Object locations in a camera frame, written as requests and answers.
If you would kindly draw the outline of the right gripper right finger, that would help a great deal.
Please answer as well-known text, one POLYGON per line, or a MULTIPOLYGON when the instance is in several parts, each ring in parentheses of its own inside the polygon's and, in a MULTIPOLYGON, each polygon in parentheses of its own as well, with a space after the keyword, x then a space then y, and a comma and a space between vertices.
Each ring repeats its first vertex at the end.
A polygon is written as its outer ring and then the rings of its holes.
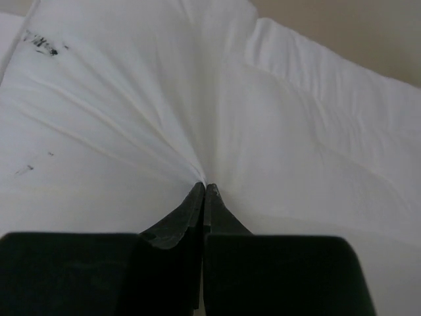
POLYGON ((258 235, 225 206, 204 204, 207 315, 375 315, 359 259, 337 236, 258 235))

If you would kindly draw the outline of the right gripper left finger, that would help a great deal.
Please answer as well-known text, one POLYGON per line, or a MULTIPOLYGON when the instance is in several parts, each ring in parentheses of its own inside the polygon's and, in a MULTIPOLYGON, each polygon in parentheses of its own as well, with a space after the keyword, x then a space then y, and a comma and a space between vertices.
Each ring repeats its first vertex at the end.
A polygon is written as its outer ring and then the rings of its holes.
POLYGON ((139 234, 12 232, 1 239, 2 315, 193 315, 205 188, 139 234))

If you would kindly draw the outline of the white pillow with yellow edge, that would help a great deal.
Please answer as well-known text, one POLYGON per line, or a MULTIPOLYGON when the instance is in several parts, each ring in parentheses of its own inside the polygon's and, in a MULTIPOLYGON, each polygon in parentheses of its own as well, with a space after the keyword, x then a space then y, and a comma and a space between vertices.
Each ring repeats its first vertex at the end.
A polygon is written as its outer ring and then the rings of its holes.
POLYGON ((214 183, 420 314, 420 90, 248 1, 35 1, 1 59, 1 233, 139 232, 214 183))

